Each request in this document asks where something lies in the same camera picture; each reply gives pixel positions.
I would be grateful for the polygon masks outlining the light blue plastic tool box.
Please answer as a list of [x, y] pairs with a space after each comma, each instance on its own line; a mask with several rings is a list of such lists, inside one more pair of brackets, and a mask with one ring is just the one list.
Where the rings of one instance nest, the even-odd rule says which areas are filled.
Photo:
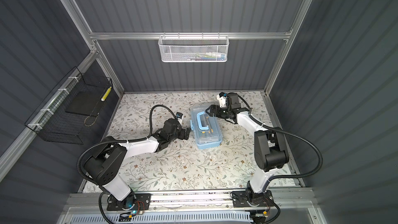
[[218, 147], [223, 136], [216, 117], [210, 117], [206, 110], [210, 103], [195, 104], [190, 108], [190, 127], [198, 149]]

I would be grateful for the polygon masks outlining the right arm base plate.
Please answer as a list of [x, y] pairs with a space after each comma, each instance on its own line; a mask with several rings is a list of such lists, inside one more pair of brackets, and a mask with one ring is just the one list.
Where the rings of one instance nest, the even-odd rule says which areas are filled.
[[230, 197], [233, 201], [233, 206], [237, 208], [270, 208], [274, 206], [273, 196], [269, 190], [263, 193], [252, 193], [251, 191], [232, 191], [230, 193]]

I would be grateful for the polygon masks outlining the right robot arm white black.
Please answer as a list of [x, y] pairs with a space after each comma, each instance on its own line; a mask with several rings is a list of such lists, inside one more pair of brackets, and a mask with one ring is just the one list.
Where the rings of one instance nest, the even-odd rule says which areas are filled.
[[[238, 124], [254, 137], [254, 157], [257, 169], [248, 182], [243, 199], [250, 205], [259, 205], [270, 202], [267, 189], [270, 183], [277, 179], [298, 179], [316, 174], [323, 165], [321, 151], [308, 139], [295, 133], [271, 127], [260, 121], [252, 114], [249, 104], [239, 94], [221, 92], [217, 95], [219, 104], [211, 105], [206, 113], [211, 117], [223, 119], [229, 123]], [[316, 156], [318, 163], [314, 169], [307, 173], [296, 175], [278, 175], [277, 172], [290, 160], [286, 136], [296, 138], [309, 145]]]

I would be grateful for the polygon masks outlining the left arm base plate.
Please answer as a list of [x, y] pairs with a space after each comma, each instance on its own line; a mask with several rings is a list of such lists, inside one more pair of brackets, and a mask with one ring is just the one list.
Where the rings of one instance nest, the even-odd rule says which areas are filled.
[[107, 211], [146, 211], [149, 210], [151, 194], [130, 193], [124, 200], [117, 200], [113, 195], [107, 199]]

